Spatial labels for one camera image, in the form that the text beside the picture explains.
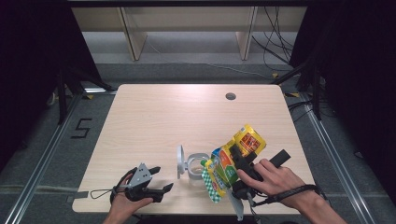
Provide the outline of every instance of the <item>round hole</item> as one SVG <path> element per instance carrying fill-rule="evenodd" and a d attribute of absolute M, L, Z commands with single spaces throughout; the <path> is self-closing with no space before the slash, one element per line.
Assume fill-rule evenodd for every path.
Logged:
<path fill-rule="evenodd" d="M 225 94 L 225 98 L 227 98 L 227 100 L 234 100 L 236 98 L 236 95 L 233 92 L 228 92 L 227 94 Z"/>

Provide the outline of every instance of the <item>plastic packaging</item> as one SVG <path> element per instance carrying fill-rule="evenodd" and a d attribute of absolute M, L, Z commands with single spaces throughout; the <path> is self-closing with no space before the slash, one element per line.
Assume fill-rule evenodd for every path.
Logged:
<path fill-rule="evenodd" d="M 210 160 L 202 162 L 212 180 L 212 188 L 207 190 L 209 192 L 215 190 L 220 197 L 223 197 L 226 190 L 238 179 L 230 153 L 233 145 L 237 145 L 242 156 L 246 157 L 252 152 L 258 155 L 265 148 L 266 143 L 250 125 L 246 124 L 227 144 L 216 148 Z"/>

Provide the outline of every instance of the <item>black strap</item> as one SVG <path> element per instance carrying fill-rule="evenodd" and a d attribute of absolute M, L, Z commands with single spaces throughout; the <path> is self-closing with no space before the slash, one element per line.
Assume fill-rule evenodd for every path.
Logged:
<path fill-rule="evenodd" d="M 264 200 L 263 202 L 260 203 L 255 203 L 254 206 L 257 205 L 262 205 L 262 204 L 266 204 L 266 203 L 278 203 L 282 200 L 284 200 L 285 198 L 288 198 L 294 194 L 298 194 L 301 193 L 303 191 L 306 190 L 314 190 L 316 193 L 318 193 L 318 187 L 315 185 L 302 185 L 298 188 L 295 189 L 291 189 L 282 193 L 278 193 L 276 195 L 270 196 L 268 197 L 266 200 Z"/>
<path fill-rule="evenodd" d="M 113 190 L 111 191 L 111 194 L 110 194 L 110 203 L 113 203 L 114 197 L 116 196 L 116 194 L 118 194 L 117 190 L 119 189 L 120 184 L 121 184 L 122 181 L 125 179 L 125 177 L 126 177 L 127 175 L 129 175 L 129 174 L 134 174 L 134 173 L 136 172 L 136 170 L 137 170 L 137 167 L 135 167 L 134 169 L 128 171 L 128 172 L 120 179 L 120 181 L 119 181 L 119 183 L 117 184 L 117 186 L 114 186 L 114 187 L 113 187 Z"/>

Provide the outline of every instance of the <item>human hand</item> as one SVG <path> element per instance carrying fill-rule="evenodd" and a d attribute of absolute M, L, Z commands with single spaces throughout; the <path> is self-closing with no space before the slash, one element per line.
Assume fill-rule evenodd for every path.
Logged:
<path fill-rule="evenodd" d="M 305 185 L 305 182 L 288 167 L 276 168 L 267 159 L 260 160 L 254 165 L 254 170 L 262 176 L 263 181 L 255 180 L 244 171 L 238 170 L 238 176 L 248 186 L 265 193 L 268 196 L 276 195 L 291 189 Z M 281 201 L 288 207 L 296 208 L 296 200 L 303 196 L 304 192 L 290 196 Z"/>
<path fill-rule="evenodd" d="M 266 159 L 254 165 L 263 181 L 255 180 L 244 171 L 237 170 L 239 178 L 248 186 L 257 189 L 268 196 L 273 196 L 305 185 L 305 182 L 287 167 L 276 168 Z M 346 223 L 319 195 L 312 190 L 306 190 L 282 201 L 287 207 L 297 209 L 311 223 Z"/>
<path fill-rule="evenodd" d="M 126 185 L 126 180 L 131 178 L 132 174 L 127 175 L 122 181 L 122 185 Z M 119 192 L 114 196 L 110 211 L 104 221 L 106 224 L 121 224 L 124 223 L 131 215 L 133 215 L 139 208 L 142 208 L 152 203 L 152 198 L 144 198 L 137 202 L 130 201 L 124 192 Z"/>

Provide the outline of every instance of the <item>wooden table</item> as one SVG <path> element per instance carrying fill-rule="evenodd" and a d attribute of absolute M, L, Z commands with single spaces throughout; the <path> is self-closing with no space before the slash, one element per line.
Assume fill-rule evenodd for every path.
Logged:
<path fill-rule="evenodd" d="M 229 92 L 236 99 L 228 100 Z M 277 85 L 136 84 L 120 86 L 78 191 L 111 189 L 128 170 L 143 162 L 148 168 L 162 168 L 149 188 L 175 184 L 161 203 L 140 209 L 141 214 L 234 215 L 227 197 L 212 203 L 203 182 L 191 182 L 187 173 L 177 179 L 177 146 L 183 146 L 186 159 L 192 153 L 210 155 L 246 123 L 267 142 L 255 161 L 270 159 L 284 148 L 291 155 L 284 166 L 306 183 L 314 183 Z M 248 202 L 244 205 L 245 214 L 251 215 Z M 73 203 L 76 212 L 104 213 L 109 208 L 109 194 Z M 259 215 L 298 213 L 280 203 L 254 210 Z"/>

